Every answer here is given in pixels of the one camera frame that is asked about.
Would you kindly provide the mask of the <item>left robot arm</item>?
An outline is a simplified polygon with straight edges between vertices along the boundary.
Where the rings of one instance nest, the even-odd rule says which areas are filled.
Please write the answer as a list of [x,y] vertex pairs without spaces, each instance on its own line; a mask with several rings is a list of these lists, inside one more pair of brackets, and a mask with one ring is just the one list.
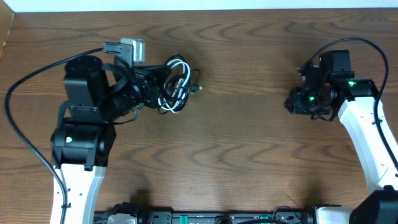
[[50,141],[61,180],[54,184],[50,221],[92,223],[118,119],[135,107],[158,108],[171,68],[112,65],[87,55],[69,61],[65,72],[68,100],[59,108]]

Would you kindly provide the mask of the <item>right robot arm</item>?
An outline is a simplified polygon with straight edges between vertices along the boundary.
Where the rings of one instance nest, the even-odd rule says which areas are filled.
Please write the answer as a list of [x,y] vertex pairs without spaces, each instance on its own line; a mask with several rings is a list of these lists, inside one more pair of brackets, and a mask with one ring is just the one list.
[[312,120],[339,119],[352,140],[368,188],[367,198],[356,208],[314,206],[301,222],[397,223],[397,141],[374,82],[355,78],[348,50],[324,52],[318,65],[309,61],[299,74],[303,84],[291,90],[285,107]]

